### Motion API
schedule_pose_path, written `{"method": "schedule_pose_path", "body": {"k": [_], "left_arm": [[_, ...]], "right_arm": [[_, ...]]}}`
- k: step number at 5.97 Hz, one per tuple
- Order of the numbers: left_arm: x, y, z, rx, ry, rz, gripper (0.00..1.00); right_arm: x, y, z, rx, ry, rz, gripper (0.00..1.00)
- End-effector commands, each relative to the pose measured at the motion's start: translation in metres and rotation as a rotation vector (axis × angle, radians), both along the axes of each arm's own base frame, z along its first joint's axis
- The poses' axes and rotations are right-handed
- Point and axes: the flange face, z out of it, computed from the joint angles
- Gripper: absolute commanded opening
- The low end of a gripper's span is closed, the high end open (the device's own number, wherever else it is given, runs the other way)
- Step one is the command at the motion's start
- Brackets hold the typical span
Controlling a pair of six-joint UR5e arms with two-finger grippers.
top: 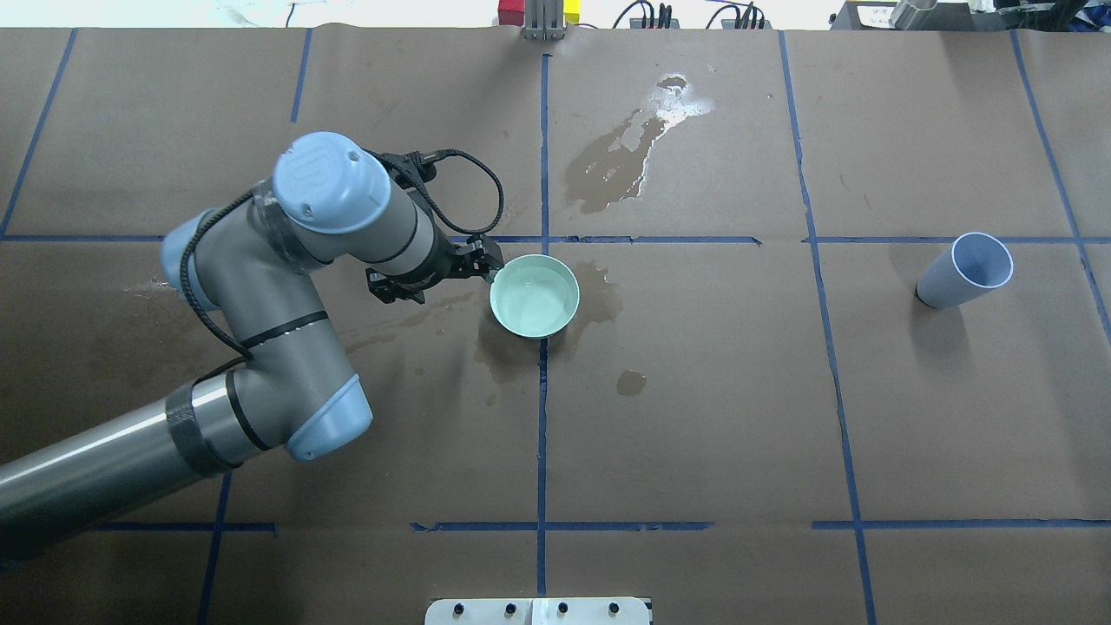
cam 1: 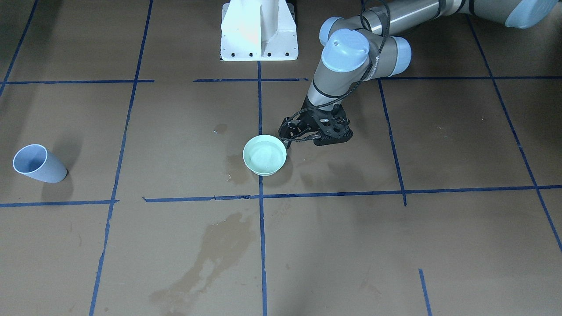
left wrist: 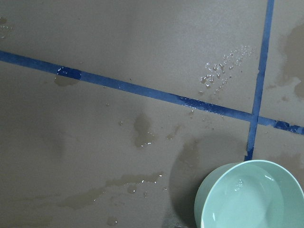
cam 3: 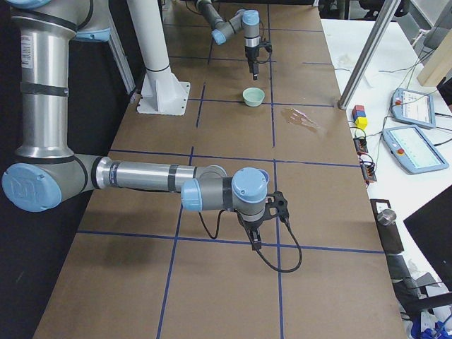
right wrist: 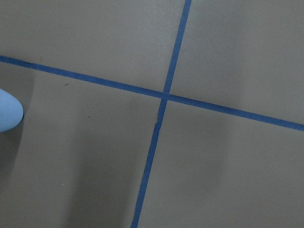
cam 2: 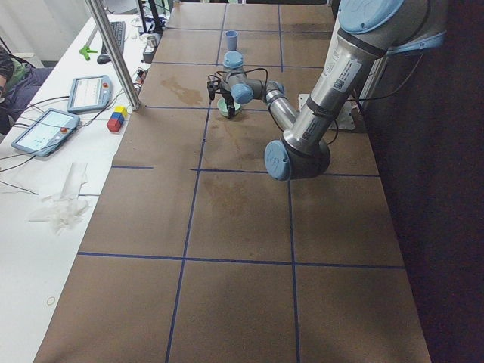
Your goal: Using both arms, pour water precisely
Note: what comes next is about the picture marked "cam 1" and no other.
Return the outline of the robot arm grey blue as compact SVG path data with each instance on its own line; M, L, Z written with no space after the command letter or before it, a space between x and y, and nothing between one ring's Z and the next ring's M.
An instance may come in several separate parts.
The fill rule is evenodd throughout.
M301 110L285 118L279 139L317 146L347 142L353 136L342 102L363 82L404 72L412 49L400 37L424 22L457 13L506 27L527 29L550 14L554 0L382 0L352 18L332 17L322 24L321 59Z

